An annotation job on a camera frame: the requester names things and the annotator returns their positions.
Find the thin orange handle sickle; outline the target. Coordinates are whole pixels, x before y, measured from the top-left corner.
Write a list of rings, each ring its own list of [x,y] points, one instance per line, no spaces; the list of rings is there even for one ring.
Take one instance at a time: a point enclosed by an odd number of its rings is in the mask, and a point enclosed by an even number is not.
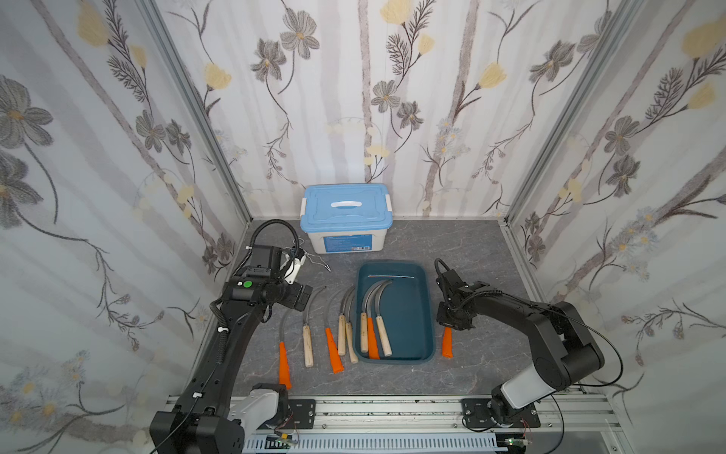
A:
[[[442,355],[445,358],[452,359],[453,355],[453,329],[444,327],[444,336],[442,337]]]

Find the wooden handle sickle group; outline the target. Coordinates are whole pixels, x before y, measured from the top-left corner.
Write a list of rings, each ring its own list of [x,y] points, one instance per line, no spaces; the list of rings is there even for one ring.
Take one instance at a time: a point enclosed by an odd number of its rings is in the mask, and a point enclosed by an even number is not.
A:
[[[381,285],[382,281],[378,281],[366,291],[360,312],[360,347],[361,352],[368,354],[370,359],[380,359],[378,353],[377,341],[375,339],[375,330],[372,321],[370,320],[370,304],[372,299],[376,296],[377,289]]]

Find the orange handle sickle group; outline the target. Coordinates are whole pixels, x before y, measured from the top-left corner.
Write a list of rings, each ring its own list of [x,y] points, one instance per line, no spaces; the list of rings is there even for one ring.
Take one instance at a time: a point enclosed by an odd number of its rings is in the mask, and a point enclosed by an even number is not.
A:
[[[391,283],[392,281],[390,279],[376,282],[372,285],[372,287],[370,287],[370,289],[368,289],[364,297],[362,314],[366,316],[366,321],[363,322],[363,325],[366,328],[367,340],[366,342],[361,342],[361,346],[366,346],[368,348],[367,352],[370,359],[380,359],[375,336],[374,317],[372,317],[372,307],[379,307],[381,294],[387,286],[391,285]]]

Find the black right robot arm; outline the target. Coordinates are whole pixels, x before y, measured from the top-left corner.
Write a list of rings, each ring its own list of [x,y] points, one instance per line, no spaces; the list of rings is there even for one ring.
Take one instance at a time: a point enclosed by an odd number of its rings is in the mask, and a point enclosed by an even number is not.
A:
[[[476,317],[486,316],[524,334],[531,350],[531,364],[493,388],[489,402],[465,416],[465,423],[480,423],[484,429],[511,427],[535,410],[535,402],[604,366],[599,345],[573,305],[537,303],[483,282],[468,284],[448,267],[436,273],[442,291],[440,325],[466,331],[474,327]]]

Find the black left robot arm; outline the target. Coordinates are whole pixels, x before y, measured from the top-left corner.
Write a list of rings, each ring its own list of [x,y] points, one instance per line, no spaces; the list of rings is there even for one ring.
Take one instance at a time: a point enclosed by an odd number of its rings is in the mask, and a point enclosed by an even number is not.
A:
[[[153,453],[240,453],[248,436],[290,418],[284,385],[261,383],[230,418],[234,384],[254,331],[275,305],[303,312],[313,288],[271,276],[235,277],[211,305],[216,332],[191,380],[171,410],[156,412],[149,426]]]

